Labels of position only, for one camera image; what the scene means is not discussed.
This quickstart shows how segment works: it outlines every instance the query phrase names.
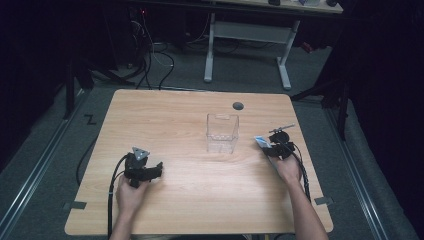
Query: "black cable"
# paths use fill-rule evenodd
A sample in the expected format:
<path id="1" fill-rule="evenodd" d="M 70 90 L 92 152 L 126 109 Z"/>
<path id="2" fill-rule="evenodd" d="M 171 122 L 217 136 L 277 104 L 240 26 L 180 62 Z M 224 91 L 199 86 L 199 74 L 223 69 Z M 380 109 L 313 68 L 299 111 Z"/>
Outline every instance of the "black cable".
<path id="1" fill-rule="evenodd" d="M 169 56 L 168 54 L 166 54 L 166 53 L 163 53 L 163 52 L 158 52 L 159 54 L 162 54 L 162 55 L 165 55 L 165 56 L 167 56 L 169 59 L 171 59 L 171 61 L 172 61 L 172 65 L 171 65 L 171 69 L 169 70 L 169 72 L 165 75 L 165 77 L 163 77 L 162 78 L 162 80 L 160 81 L 160 83 L 159 83 L 159 90 L 162 90 L 162 84 L 163 84 L 163 82 L 165 81 L 165 79 L 172 73 L 172 71 L 174 70 L 174 59 L 171 57 L 171 56 Z"/>
<path id="2" fill-rule="evenodd" d="M 288 151 L 290 151 L 290 153 L 294 156 L 294 158 L 296 158 L 297 163 L 300 167 L 300 170 L 302 171 L 302 176 L 303 176 L 303 187 L 305 189 L 305 195 L 308 198 L 309 202 L 311 202 L 311 194 L 309 192 L 309 180 L 308 180 L 308 174 L 306 173 L 306 169 L 305 166 L 303 165 L 303 160 L 302 160 L 302 153 L 300 152 L 300 149 L 296 146 L 296 144 L 293 144 L 297 151 L 299 152 L 300 158 L 299 156 L 297 156 L 289 147 L 286 146 L 286 144 L 284 144 L 283 142 L 281 142 L 278 138 L 277 141 L 284 146 Z"/>
<path id="3" fill-rule="evenodd" d="M 109 197 L 108 197 L 108 201 L 107 201 L 107 205 L 108 205 L 108 211 L 107 211 L 107 238 L 109 239 L 110 236 L 112 235 L 112 207 L 113 207 L 113 189 L 114 189 L 114 183 L 115 180 L 117 178 L 116 172 L 118 172 L 119 166 L 121 165 L 122 161 L 124 161 L 125 159 L 127 159 L 129 157 L 128 153 L 127 155 L 123 156 L 121 158 L 121 160 L 119 160 L 118 164 L 116 165 L 115 170 L 113 171 L 113 175 L 112 175 L 112 180 L 110 181 L 110 186 L 109 186 Z"/>
<path id="4" fill-rule="evenodd" d="M 143 80 L 146 79 L 146 83 L 147 83 L 148 88 L 150 90 L 152 90 L 152 87 L 150 86 L 150 82 L 149 82 L 149 79 L 148 79 L 148 74 L 150 72 L 151 65 L 152 65 L 152 54 L 149 51 L 149 66 L 148 66 L 147 70 L 144 72 L 144 76 L 138 82 L 137 87 L 135 89 L 138 89 L 140 87 L 141 83 L 143 82 Z"/>
<path id="5" fill-rule="evenodd" d="M 76 177 L 76 179 L 77 179 L 77 184 L 78 184 L 78 186 L 80 186 L 80 185 L 81 185 L 81 181 L 80 181 L 80 179 L 79 179 L 79 169 L 80 169 L 81 164 L 82 164 L 82 162 L 84 161 L 85 157 L 87 156 L 88 152 L 90 151 L 90 149 L 93 147 L 94 143 L 96 142 L 96 140 L 97 140 L 97 137 L 98 137 L 98 136 L 99 136 L 99 135 L 97 135 L 97 136 L 93 139 L 93 141 L 91 141 L 90 146 L 88 146 L 87 150 L 85 150 L 84 154 L 82 155 L 81 159 L 80 159 L 80 160 L 79 160 L 79 162 L 78 162 L 77 171 L 75 172 L 75 177 Z"/>

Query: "table top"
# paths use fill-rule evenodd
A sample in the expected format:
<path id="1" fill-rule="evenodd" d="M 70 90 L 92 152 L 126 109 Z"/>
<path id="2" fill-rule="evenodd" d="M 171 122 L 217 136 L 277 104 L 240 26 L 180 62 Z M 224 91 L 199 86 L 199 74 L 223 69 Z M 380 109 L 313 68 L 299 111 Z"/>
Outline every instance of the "table top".
<path id="1" fill-rule="evenodd" d="M 241 102 L 244 109 L 235 110 L 234 102 Z M 207 152 L 209 113 L 239 116 L 239 139 L 232 154 Z M 75 198 L 87 205 L 71 210 L 65 231 L 107 233 L 112 173 L 136 146 L 150 152 L 146 167 L 163 162 L 164 172 L 150 183 L 134 234 L 294 232 L 286 186 L 254 140 L 291 123 L 295 127 L 286 132 L 301 151 L 311 198 L 320 198 L 323 194 L 287 95 L 118 90 Z M 331 231 L 327 206 L 314 201 L 312 205 L 326 231 Z M 113 206 L 115 218 L 116 199 Z"/>
<path id="2" fill-rule="evenodd" d="M 320 3 L 318 6 L 303 6 L 299 1 L 291 1 L 291 0 L 281 0 L 280 6 L 270 5 L 268 3 L 268 0 L 214 0 L 214 1 L 223 2 L 223 3 L 261 6 L 261 7 L 301 10 L 306 12 L 337 13 L 337 14 L 341 14 L 343 12 L 343 8 L 340 6 L 340 4 L 337 4 L 335 7 L 330 7 L 325 2 L 325 0 L 320 0 Z"/>

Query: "hand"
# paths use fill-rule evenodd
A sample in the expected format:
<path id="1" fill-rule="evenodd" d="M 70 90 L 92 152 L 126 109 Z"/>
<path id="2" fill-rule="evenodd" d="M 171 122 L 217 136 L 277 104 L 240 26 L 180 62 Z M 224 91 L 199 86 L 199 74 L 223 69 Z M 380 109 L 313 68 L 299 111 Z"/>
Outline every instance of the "hand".
<path id="1" fill-rule="evenodd" d="M 138 188 L 134 188 L 130 186 L 130 180 L 124 175 L 119 177 L 116 200 L 118 201 L 120 215 L 129 219 L 134 217 L 141 206 L 148 185 L 148 181 L 141 182 Z"/>
<path id="2" fill-rule="evenodd" d="M 300 171 L 299 163 L 293 155 L 290 155 L 283 160 L 279 157 L 272 157 L 271 159 L 276 163 L 278 174 L 286 184 L 300 181 L 302 173 Z"/>

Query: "transparent container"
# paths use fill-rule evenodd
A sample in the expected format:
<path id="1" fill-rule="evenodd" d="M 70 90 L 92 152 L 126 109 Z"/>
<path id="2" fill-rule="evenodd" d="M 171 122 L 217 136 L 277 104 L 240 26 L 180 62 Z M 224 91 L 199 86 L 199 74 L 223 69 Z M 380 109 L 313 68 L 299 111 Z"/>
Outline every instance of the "transparent container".
<path id="1" fill-rule="evenodd" d="M 208 152 L 233 153 L 239 137 L 239 116 L 208 114 L 206 137 Z"/>

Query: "cable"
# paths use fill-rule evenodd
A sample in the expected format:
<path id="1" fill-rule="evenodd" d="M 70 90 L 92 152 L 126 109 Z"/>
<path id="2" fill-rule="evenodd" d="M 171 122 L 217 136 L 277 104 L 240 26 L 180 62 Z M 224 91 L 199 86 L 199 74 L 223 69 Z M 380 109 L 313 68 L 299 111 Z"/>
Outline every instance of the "cable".
<path id="1" fill-rule="evenodd" d="M 150 35 L 150 32 L 149 32 L 149 30 L 147 29 L 147 26 L 146 26 L 146 19 L 144 18 L 144 15 L 143 15 L 143 14 L 141 14 L 141 17 L 143 18 L 143 26 L 144 26 L 144 28 L 146 29 L 147 36 L 149 37 L 149 39 L 150 39 L 150 43 L 152 44 L 153 57 L 156 59 L 156 61 L 157 61 L 160 65 L 165 66 L 165 67 L 173 67 L 173 65 L 166 65 L 166 64 L 163 64 L 161 61 L 159 61 L 159 59 L 157 59 L 157 57 L 156 57 L 156 55 L 155 55 L 155 44 L 153 43 L 152 37 L 151 37 L 151 35 Z"/>
<path id="2" fill-rule="evenodd" d="M 305 195 L 308 198 L 309 202 L 311 202 L 311 194 L 309 192 L 309 180 L 308 180 L 308 174 L 306 173 L 306 169 L 305 166 L 303 165 L 303 160 L 302 160 L 302 153 L 300 152 L 300 149 L 296 146 L 296 144 L 293 144 L 297 151 L 299 152 L 300 158 L 299 156 L 297 156 L 289 147 L 287 147 L 283 142 L 281 142 L 281 140 L 279 140 L 277 138 L 278 143 L 280 143 L 282 146 L 284 146 L 288 151 L 290 151 L 290 153 L 294 156 L 294 158 L 296 158 L 297 163 L 299 164 L 300 170 L 302 171 L 302 176 L 303 176 L 303 187 L 305 188 Z"/>
<path id="3" fill-rule="evenodd" d="M 150 82 L 149 82 L 149 79 L 148 79 L 148 74 L 150 72 L 150 66 L 151 65 L 152 65 L 152 55 L 150 54 L 150 51 L 149 51 L 149 67 L 144 72 L 144 76 L 138 82 L 137 87 L 135 89 L 138 89 L 140 87 L 141 83 L 143 82 L 143 80 L 146 79 L 146 83 L 147 83 L 149 90 L 152 90 L 152 87 L 150 86 Z"/>
<path id="4" fill-rule="evenodd" d="M 160 52 L 160 54 L 163 54 L 163 55 L 165 55 L 165 56 L 167 56 L 167 57 L 169 57 L 169 59 L 171 59 L 171 61 L 172 61 L 172 67 L 171 67 L 171 69 L 169 70 L 169 72 L 165 75 L 165 77 L 163 77 L 162 78 L 162 80 L 160 81 L 160 83 L 159 83 L 159 90 L 162 90 L 162 83 L 165 81 L 165 79 L 172 73 L 172 71 L 174 70 L 174 59 L 171 57 L 171 56 L 169 56 L 168 54 L 166 54 L 166 53 L 162 53 L 162 52 Z"/>
<path id="5" fill-rule="evenodd" d="M 190 44 L 190 43 L 196 43 L 196 42 L 198 42 L 198 41 L 203 41 L 204 39 L 207 39 L 207 38 L 205 38 L 205 37 L 204 37 L 203 39 L 201 39 L 201 38 L 205 35 L 206 29 L 208 28 L 208 23 L 209 23 L 209 18 L 210 18 L 210 16 L 211 16 L 211 14 L 209 13 L 209 14 L 208 14 L 208 17 L 206 18 L 205 27 L 203 28 L 203 31 L 202 31 L 202 33 L 199 35 L 199 37 L 198 37 L 198 38 L 196 38 L 195 40 L 191 41 L 191 42 L 187 42 L 187 44 Z"/>
<path id="6" fill-rule="evenodd" d="M 78 162 L 77 171 L 75 172 L 75 177 L 77 179 L 78 186 L 81 185 L 81 181 L 79 179 L 79 169 L 81 167 L 81 164 L 82 164 L 84 158 L 87 156 L 88 152 L 90 151 L 90 149 L 93 147 L 94 143 L 96 142 L 97 137 L 98 137 L 98 135 L 93 139 L 93 141 L 91 141 L 90 146 L 88 146 L 87 150 L 85 150 L 84 154 L 82 155 L 81 159 Z"/>
<path id="7" fill-rule="evenodd" d="M 108 201 L 107 201 L 107 205 L 108 205 L 108 211 L 107 211 L 107 238 L 109 239 L 110 236 L 112 235 L 112 207 L 113 207 L 113 189 L 114 189 L 114 183 L 116 178 L 122 173 L 119 173 L 118 176 L 116 175 L 116 172 L 118 172 L 119 166 L 121 165 L 122 161 L 124 161 L 125 159 L 127 159 L 129 157 L 129 154 L 126 154 L 125 156 L 123 156 L 121 158 L 121 160 L 119 160 L 118 164 L 116 165 L 115 170 L 113 171 L 113 175 L 112 175 L 112 180 L 110 181 L 110 186 L 109 186 L 109 197 L 108 197 Z"/>

